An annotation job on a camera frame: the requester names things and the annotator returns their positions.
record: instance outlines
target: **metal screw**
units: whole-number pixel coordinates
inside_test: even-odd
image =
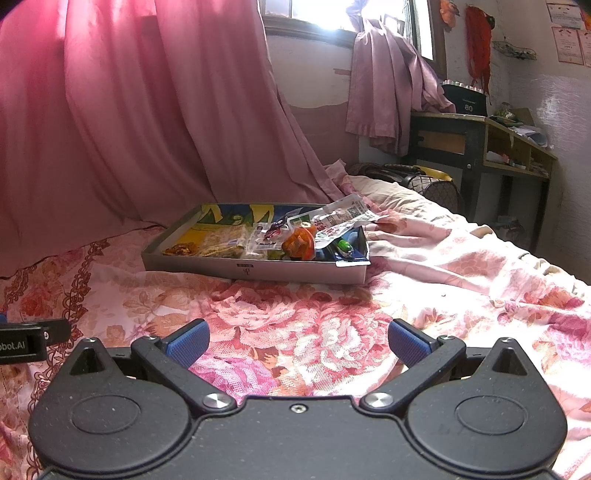
[[[210,393],[203,397],[203,404],[208,408],[215,408],[221,410],[229,407],[232,404],[232,397],[225,393]]]
[[[306,407],[305,405],[302,405],[302,404],[298,403],[298,404],[296,404],[296,405],[292,405],[292,406],[290,407],[290,410],[291,410],[293,413],[304,413],[305,411],[307,411],[307,410],[308,410],[308,407]]]
[[[394,399],[387,393],[373,392],[365,396],[365,403],[372,408],[384,408],[392,405]]]

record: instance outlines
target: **black box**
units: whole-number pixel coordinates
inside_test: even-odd
[[[456,113],[488,116],[484,93],[453,84],[443,85],[443,91],[446,98],[456,106]]]

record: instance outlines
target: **blue gripper pad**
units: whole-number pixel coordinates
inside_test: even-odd
[[[388,327],[390,350],[411,368],[437,348],[437,341],[403,320],[393,320]]]
[[[167,357],[189,368],[209,347],[209,326],[205,320],[193,320],[162,342]]]

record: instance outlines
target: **window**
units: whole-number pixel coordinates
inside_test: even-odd
[[[353,0],[259,0],[268,35],[286,35],[351,47],[356,30],[346,10]],[[381,18],[406,37],[444,79],[446,72],[440,0],[368,0],[365,18]]]

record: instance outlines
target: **wire basket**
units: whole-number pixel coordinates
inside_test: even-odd
[[[512,57],[520,60],[537,60],[538,56],[535,50],[531,48],[520,48],[507,41],[494,41],[492,47],[500,51],[505,57]]]

